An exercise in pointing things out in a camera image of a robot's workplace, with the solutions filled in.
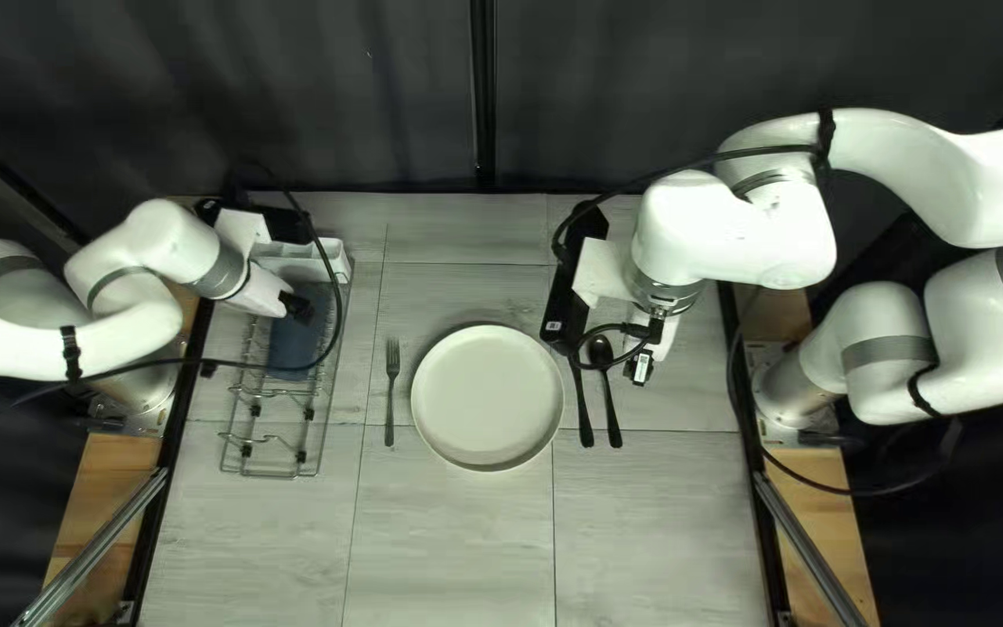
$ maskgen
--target cable tie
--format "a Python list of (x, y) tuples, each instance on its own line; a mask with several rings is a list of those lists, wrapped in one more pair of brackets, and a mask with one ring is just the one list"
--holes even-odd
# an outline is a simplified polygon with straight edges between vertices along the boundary
[(68, 377), (68, 382), (76, 382), (83, 375), (80, 369), (80, 347), (76, 344), (76, 327), (68, 324), (60, 327), (60, 339), (63, 341), (64, 350), (61, 353), (64, 358), (64, 376)]

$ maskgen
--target metal pole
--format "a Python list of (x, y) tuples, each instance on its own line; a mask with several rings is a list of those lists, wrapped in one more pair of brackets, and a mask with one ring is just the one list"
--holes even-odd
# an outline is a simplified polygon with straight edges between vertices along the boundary
[(834, 616), (845, 627), (869, 627), (862, 612), (857, 605), (854, 605), (854, 599), (843, 588), (839, 578), (834, 577), (834, 571), (822, 558), (819, 549), (815, 548), (815, 543), (803, 530), (803, 526), (792, 514), (791, 509), (787, 508), (787, 504), (780, 497), (780, 493), (776, 492), (772, 482), (759, 471), (754, 472), (753, 488), (757, 490), (761, 501), (764, 501), (764, 507), (771, 512), (773, 521), (780, 526), (795, 552), (803, 560), (803, 565), (806, 566), (815, 584), (819, 586), (819, 593), (830, 606)]
[(49, 582), (48, 586), (37, 595), (34, 602), (22, 611), (21, 615), (15, 619), (11, 627), (31, 627), (40, 626), (60, 609), (76, 589), (87, 579), (91, 570), (98, 566), (99, 560), (106, 554), (106, 550), (115, 543), (118, 535), (123, 529), (133, 521), (133, 517), (138, 516), (144, 510), (149, 501), (157, 496), (160, 489), (164, 487), (164, 479), (169, 477), (169, 468), (153, 468), (152, 475), (146, 479), (133, 492), (130, 498), (122, 504), (110, 520), (105, 522), (98, 532), (94, 533), (86, 547), (75, 557), (72, 562)]

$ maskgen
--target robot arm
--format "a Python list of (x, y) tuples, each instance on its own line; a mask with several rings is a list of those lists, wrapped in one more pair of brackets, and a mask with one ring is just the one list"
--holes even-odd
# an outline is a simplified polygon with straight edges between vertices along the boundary
[(32, 253), (0, 240), (0, 376), (68, 378), (62, 327), (73, 329), (80, 376), (168, 345), (183, 312), (158, 276), (283, 317), (292, 288), (241, 250), (172, 202), (148, 201), (69, 259), (64, 276), (74, 298)]
[[(952, 245), (1003, 246), (1003, 130), (954, 135), (877, 109), (837, 109), (833, 116), (833, 168), (883, 183)], [(720, 150), (813, 144), (818, 124), (813, 113), (757, 123)], [(775, 289), (827, 277), (833, 237), (810, 156), (731, 160), (716, 173), (681, 172), (648, 188), (627, 275), (666, 285), (721, 279)]]
[(760, 413), (791, 428), (844, 395), (858, 418), (889, 425), (927, 418), (909, 379), (942, 414), (1003, 404), (1003, 248), (938, 272), (924, 289), (891, 282), (851, 288), (798, 348), (753, 376)]

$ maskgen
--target wire dish rack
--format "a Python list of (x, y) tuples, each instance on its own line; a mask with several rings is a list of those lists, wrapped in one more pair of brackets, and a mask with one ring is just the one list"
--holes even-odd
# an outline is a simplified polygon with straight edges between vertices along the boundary
[[(350, 286), (340, 283), (339, 288), (345, 312)], [(334, 318), (332, 311), (318, 351), (331, 339)], [(242, 342), (244, 362), (267, 362), (272, 326), (272, 318), (249, 317)], [(219, 433), (224, 440), (221, 471), (268, 479), (319, 475), (341, 338), (302, 380), (280, 379), (266, 370), (238, 369), (234, 384), (228, 388), (234, 394), (231, 419), (227, 430)]]

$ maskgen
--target tile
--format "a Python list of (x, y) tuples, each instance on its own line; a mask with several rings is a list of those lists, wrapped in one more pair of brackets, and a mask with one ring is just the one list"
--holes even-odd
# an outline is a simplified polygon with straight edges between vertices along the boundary
[(541, 194), (402, 194), (385, 260), (416, 264), (545, 264)]
[[(542, 194), (296, 193), (319, 229), (358, 261), (409, 264), (546, 264)], [(287, 207), (280, 193), (254, 202)]]
[(366, 421), (373, 329), (378, 320), (381, 264), (356, 263), (351, 303), (346, 309), (339, 366), (331, 399), (331, 422)]
[(628, 435), (555, 439), (558, 624), (766, 625), (738, 436)]
[[(335, 371), (334, 395), (330, 422), (361, 422), (366, 418), (370, 388), (370, 358), (373, 353), (373, 328), (378, 316), (378, 291), (382, 264), (355, 263), (355, 274), (346, 307), (342, 349)], [(204, 355), (221, 359), (240, 359), (242, 340), (250, 323), (246, 313), (216, 304), (212, 326), (204, 346)], [(235, 368), (220, 368), (210, 379), (197, 379), (193, 392), (190, 420), (228, 420), (234, 405), (228, 389), (238, 381)]]
[(551, 450), (475, 474), (412, 427), (382, 434), (366, 427), (343, 625), (554, 625)]
[[(606, 322), (621, 322), (630, 315), (632, 305), (606, 300), (591, 312), (588, 328)], [(635, 386), (622, 374), (623, 366), (609, 372), (610, 388), (618, 422), (622, 429), (658, 430), (729, 430), (736, 432), (738, 422), (725, 391), (725, 332), (722, 310), (718, 306), (717, 287), (711, 283), (691, 310), (685, 312), (676, 333), (676, 342), (668, 358), (657, 363), (652, 378), (644, 387)], [(622, 352), (622, 335), (606, 335), (614, 353)], [(565, 427), (578, 427), (575, 388), (567, 361), (556, 358), (567, 385)], [(606, 402), (602, 376), (595, 371), (583, 374), (586, 406), (595, 428), (606, 428)]]
[(339, 625), (362, 427), (327, 427), (296, 481), (222, 474), (219, 429), (188, 424), (140, 625)]
[(553, 269), (544, 265), (385, 264), (367, 423), (385, 421), (386, 338), (400, 340), (401, 372), (393, 387), (393, 418), (408, 425), (412, 423), (412, 373), (425, 348), (468, 322), (508, 324), (536, 337), (552, 274)]

